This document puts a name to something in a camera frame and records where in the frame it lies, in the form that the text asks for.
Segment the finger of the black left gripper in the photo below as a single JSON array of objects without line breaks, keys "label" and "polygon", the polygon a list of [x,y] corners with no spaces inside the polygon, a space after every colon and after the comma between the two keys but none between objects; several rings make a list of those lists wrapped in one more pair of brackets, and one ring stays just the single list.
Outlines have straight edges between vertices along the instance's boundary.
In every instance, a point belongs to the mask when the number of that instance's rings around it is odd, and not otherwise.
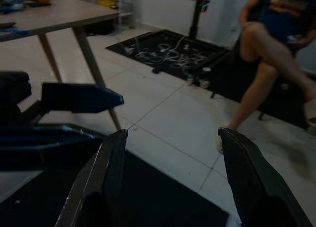
[{"label": "finger of the black left gripper", "polygon": [[123,104],[123,96],[97,84],[44,83],[41,101],[50,111],[97,114]]},{"label": "finger of the black left gripper", "polygon": [[73,124],[0,129],[1,171],[77,168],[98,151],[105,135]]}]

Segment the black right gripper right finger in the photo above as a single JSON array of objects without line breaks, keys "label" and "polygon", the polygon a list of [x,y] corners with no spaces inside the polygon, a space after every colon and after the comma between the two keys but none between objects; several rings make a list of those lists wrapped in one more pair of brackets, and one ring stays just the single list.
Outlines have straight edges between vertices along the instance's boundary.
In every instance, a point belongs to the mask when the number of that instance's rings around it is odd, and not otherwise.
[{"label": "black right gripper right finger", "polygon": [[310,227],[283,177],[244,135],[219,128],[228,183],[243,227]]}]

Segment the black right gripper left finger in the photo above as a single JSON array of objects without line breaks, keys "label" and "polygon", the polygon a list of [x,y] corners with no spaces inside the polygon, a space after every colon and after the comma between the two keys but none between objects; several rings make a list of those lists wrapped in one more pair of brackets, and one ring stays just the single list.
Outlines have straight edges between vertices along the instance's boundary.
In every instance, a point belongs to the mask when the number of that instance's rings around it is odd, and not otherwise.
[{"label": "black right gripper left finger", "polygon": [[78,173],[57,227],[112,227],[118,219],[127,130],[107,137]]}]

